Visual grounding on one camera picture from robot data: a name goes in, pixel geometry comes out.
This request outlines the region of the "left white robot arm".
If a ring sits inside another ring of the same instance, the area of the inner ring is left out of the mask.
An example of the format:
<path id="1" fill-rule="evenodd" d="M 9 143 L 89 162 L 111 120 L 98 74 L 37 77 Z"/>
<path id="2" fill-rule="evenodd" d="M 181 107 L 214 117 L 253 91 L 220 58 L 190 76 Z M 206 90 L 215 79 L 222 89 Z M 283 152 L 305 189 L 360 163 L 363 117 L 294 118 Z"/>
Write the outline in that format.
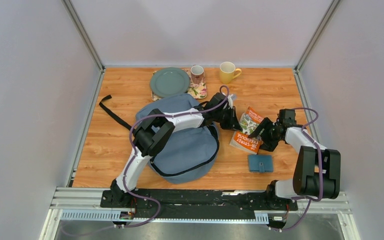
<path id="1" fill-rule="evenodd" d="M 129 130 L 132 151 L 120 175 L 102 194 L 103 208 L 128 207 L 146 166 L 179 184 L 209 172 L 220 149 L 219 129 L 239 131 L 234 96 L 216 93 L 198 103 L 189 94 L 163 98 L 141 109 L 128 124 L 109 108 L 105 112 Z"/>

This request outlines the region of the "orange treehouse paperback book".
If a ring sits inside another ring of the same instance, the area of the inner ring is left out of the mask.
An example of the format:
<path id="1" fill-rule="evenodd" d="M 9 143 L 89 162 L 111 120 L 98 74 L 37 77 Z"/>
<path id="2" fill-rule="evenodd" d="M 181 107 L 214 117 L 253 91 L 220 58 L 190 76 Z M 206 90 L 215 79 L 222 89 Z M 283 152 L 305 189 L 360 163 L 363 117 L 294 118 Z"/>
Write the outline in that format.
<path id="1" fill-rule="evenodd" d="M 251 155 L 257 155 L 262 144 L 261 137 L 249 138 L 249 135 L 257 129 L 263 119 L 259 113 L 249 106 L 239 120 L 242 131 L 234 132 L 229 145 Z"/>

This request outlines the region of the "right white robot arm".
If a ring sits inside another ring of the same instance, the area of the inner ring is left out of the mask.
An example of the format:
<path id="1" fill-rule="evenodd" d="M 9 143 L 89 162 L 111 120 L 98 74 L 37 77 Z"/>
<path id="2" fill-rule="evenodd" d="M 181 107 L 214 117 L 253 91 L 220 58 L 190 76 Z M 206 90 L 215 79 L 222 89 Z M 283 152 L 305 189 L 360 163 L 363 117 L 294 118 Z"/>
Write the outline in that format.
<path id="1" fill-rule="evenodd" d="M 279 209 L 286 199 L 319 202 L 339 196 L 341 154 L 317 142 L 306 127 L 297 123 L 294 108 L 284 108 L 276 121 L 265 117 L 248 136 L 262 141 L 261 150 L 273 152 L 283 141 L 298 154 L 293 177 L 274 180 L 267 186 L 265 203 L 270 209 Z"/>

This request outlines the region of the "blue-grey fabric backpack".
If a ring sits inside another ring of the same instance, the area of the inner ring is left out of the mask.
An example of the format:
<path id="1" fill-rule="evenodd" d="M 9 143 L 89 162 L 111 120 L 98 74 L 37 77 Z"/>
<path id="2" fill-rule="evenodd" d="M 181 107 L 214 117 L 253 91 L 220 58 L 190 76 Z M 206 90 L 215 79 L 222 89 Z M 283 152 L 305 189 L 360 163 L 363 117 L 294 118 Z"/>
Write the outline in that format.
<path id="1" fill-rule="evenodd" d="M 154 109 L 176 113 L 199 104 L 188 93 L 173 95 L 146 105 L 136 113 L 135 119 L 148 116 Z M 172 133 L 163 150 L 150 160 L 148 166 L 172 184 L 195 181 L 213 167 L 219 148 L 219 130 L 215 123 L 180 130 Z"/>

